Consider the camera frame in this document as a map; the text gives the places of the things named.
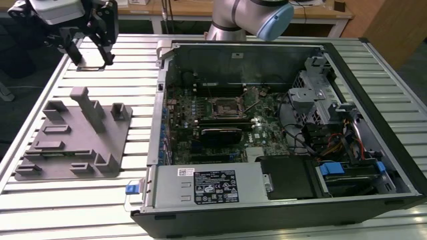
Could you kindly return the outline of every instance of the blue latch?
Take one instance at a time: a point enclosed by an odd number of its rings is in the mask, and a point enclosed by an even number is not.
[[[345,169],[339,162],[327,162],[321,166],[322,175],[343,174]]]
[[[386,172],[385,163],[383,163],[382,161],[378,161],[378,162],[377,162],[377,166],[378,166],[379,172],[381,172],[381,173],[385,173],[385,172]]]
[[[126,186],[126,195],[136,195],[140,194],[140,185],[127,185]]]

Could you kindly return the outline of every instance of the small sticker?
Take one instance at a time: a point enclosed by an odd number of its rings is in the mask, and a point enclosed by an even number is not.
[[[243,59],[243,53],[242,52],[235,52],[231,54],[231,58],[233,59]]]
[[[338,19],[351,19],[353,16],[346,16],[346,15],[337,15]]]
[[[130,11],[131,14],[150,14],[150,11]]]
[[[193,176],[194,173],[195,173],[194,168],[179,168],[178,169],[178,176],[179,177]]]

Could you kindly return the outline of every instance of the motherboard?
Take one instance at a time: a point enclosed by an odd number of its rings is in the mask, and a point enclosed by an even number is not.
[[[267,86],[170,87],[171,164],[245,163],[289,155],[277,115],[281,97]]]

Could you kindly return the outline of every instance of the white label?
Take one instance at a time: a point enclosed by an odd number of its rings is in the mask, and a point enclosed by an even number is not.
[[[229,193],[225,194],[225,198],[230,199],[230,198],[237,198],[238,197],[238,193]]]
[[[233,54],[231,54],[231,58],[233,59],[243,59],[243,53],[242,52],[234,52]]]
[[[194,168],[179,168],[178,169],[178,176],[186,177],[186,176],[193,176],[195,173]]]
[[[150,11],[131,11],[131,14],[150,14]]]
[[[337,15],[338,19],[351,19],[353,16],[346,16],[346,15]]]

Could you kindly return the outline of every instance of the metal bracket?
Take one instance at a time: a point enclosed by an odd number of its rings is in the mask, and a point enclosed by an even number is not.
[[[274,185],[273,185],[271,176],[269,174],[263,174],[262,180],[265,182],[266,192],[271,193],[275,190]]]
[[[173,54],[175,46],[173,46],[173,40],[161,40],[158,42],[158,46],[155,48],[158,59],[165,60],[167,59]]]

